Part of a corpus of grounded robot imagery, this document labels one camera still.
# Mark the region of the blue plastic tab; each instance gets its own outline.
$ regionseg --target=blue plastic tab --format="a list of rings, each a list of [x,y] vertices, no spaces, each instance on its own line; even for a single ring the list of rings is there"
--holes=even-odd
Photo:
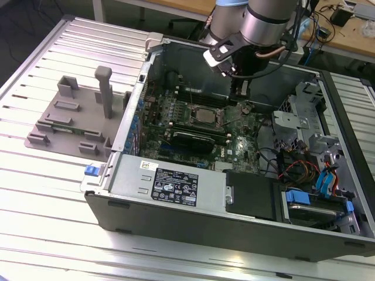
[[[248,1],[244,0],[216,0],[216,5],[223,7],[241,6],[246,4],[248,4]]]
[[[99,168],[89,165],[89,166],[86,166],[86,169],[84,170],[84,174],[86,176],[98,177],[99,170],[100,170]]]
[[[353,203],[350,202],[350,201],[347,201],[347,202],[346,202],[346,209],[347,209],[347,213],[348,213],[348,214],[351,214],[352,212],[354,212],[354,206],[353,206]]]
[[[310,198],[307,192],[291,190],[286,193],[287,202],[310,205]]]

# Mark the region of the blue cable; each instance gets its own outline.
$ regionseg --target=blue cable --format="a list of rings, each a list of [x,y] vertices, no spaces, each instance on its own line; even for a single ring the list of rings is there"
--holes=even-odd
[[[316,41],[317,41],[317,39],[318,39],[318,31],[319,31],[320,27],[319,27],[319,24],[318,24],[318,22],[316,21],[316,19],[313,19],[313,21],[316,23],[316,36],[315,36],[314,42],[312,43],[312,45],[311,45],[311,47],[310,47],[310,49],[311,49],[311,50],[310,50],[310,54],[309,54],[309,56],[307,57],[307,59],[306,59],[306,61],[305,61],[305,63],[304,63],[304,66],[306,66],[307,63],[309,62],[309,60],[310,60],[310,58],[311,58],[311,56],[312,56],[312,53],[314,52],[315,43],[316,43]]]

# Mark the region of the white sticker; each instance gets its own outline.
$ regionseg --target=white sticker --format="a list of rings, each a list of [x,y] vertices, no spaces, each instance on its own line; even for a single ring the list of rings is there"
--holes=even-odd
[[[159,164],[152,163],[148,161],[142,161],[141,162],[141,169],[150,170],[150,171],[156,171],[156,169],[159,167]]]
[[[195,199],[195,197],[186,196],[185,200],[186,201],[193,201],[193,202],[195,202],[196,199]]]

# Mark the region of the red cable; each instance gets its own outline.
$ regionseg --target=red cable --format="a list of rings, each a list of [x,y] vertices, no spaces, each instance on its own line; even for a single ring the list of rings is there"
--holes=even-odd
[[[290,165],[289,167],[287,167],[287,169],[286,169],[285,171],[287,172],[291,167],[293,167],[294,165],[296,165],[296,164],[299,163],[299,162],[301,162],[301,163],[307,163],[307,164],[311,165],[312,167],[314,167],[315,170],[316,170],[319,174],[321,173],[321,172],[319,171],[318,167],[316,167],[316,165],[314,165],[314,164],[311,163],[311,162],[303,161],[303,160],[298,160],[298,161],[294,162],[292,165]]]

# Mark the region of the blue latch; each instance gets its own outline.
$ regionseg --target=blue latch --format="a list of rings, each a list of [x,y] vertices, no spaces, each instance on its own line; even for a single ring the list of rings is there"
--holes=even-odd
[[[354,212],[354,206],[353,206],[353,203],[350,202],[350,201],[347,201],[347,202],[346,202],[346,209],[347,209],[347,213],[348,213],[348,214],[351,214],[352,212]]]
[[[89,165],[89,166],[86,166],[86,169],[84,170],[84,174],[86,176],[98,177],[99,170],[100,170],[99,168]]]
[[[307,192],[291,190],[286,192],[287,202],[310,205],[310,198]]]

